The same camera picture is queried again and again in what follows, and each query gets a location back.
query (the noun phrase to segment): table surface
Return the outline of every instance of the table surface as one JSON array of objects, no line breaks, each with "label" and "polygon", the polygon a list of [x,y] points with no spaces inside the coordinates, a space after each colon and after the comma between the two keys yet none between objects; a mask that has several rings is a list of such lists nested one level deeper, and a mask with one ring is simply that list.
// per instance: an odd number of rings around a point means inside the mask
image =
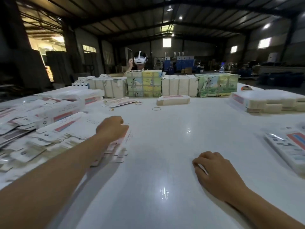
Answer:
[{"label": "table surface", "polygon": [[220,152],[249,188],[305,223],[305,180],[263,138],[264,128],[295,126],[304,113],[251,115],[217,97],[153,111],[155,98],[138,100],[143,104],[114,111],[100,102],[86,106],[130,123],[128,156],[92,168],[48,228],[251,228],[198,183],[192,159],[207,150]]}]

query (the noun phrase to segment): white vr headset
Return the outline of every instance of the white vr headset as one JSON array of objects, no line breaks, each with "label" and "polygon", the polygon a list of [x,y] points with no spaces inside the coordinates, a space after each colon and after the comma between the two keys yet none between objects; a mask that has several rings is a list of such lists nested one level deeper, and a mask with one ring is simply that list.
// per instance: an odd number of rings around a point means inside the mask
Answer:
[{"label": "white vr headset", "polygon": [[141,57],[140,54],[141,54],[141,51],[139,51],[138,57],[134,57],[135,64],[144,64],[147,62],[148,56],[146,55],[146,57]]}]

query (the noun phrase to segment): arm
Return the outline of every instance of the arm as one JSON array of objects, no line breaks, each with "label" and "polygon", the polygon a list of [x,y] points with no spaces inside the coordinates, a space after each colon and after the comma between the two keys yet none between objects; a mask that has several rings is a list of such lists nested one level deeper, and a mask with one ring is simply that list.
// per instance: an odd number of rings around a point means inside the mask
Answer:
[{"label": "arm", "polygon": [[0,191],[0,228],[44,228],[72,196],[91,163],[128,130],[106,118],[96,134],[38,166]]},{"label": "arm", "polygon": [[129,71],[132,70],[132,68],[133,68],[133,59],[129,59],[128,63],[129,63],[129,68],[126,70],[126,72],[129,72]]},{"label": "arm", "polygon": [[[204,166],[208,175],[198,164]],[[305,229],[303,224],[247,188],[230,161],[219,153],[202,153],[193,160],[193,165],[198,181],[212,195],[244,213],[258,228]]]}]

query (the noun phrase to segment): forearm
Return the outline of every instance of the forearm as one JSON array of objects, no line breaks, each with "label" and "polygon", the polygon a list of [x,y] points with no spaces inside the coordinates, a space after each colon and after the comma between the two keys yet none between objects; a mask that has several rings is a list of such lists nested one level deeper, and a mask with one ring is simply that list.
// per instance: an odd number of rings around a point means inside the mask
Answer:
[{"label": "forearm", "polygon": [[230,204],[245,214],[259,229],[305,229],[303,224],[282,212],[250,189],[237,194]]},{"label": "forearm", "polygon": [[110,142],[93,136],[0,191],[0,228],[44,228]]}]

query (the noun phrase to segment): hand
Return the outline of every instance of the hand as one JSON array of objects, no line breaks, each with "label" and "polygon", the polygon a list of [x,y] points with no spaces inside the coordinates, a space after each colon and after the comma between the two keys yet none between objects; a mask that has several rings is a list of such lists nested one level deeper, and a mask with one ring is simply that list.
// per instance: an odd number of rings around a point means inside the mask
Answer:
[{"label": "hand", "polygon": [[193,160],[193,165],[200,184],[219,200],[232,204],[236,197],[249,190],[231,162],[220,153],[204,152]]},{"label": "hand", "polygon": [[108,139],[109,142],[116,141],[124,137],[129,128],[128,125],[122,125],[122,123],[124,121],[120,116],[108,117],[97,126],[96,135]]},{"label": "hand", "polygon": [[129,59],[128,63],[129,63],[129,68],[132,68],[133,67],[133,59]]}]

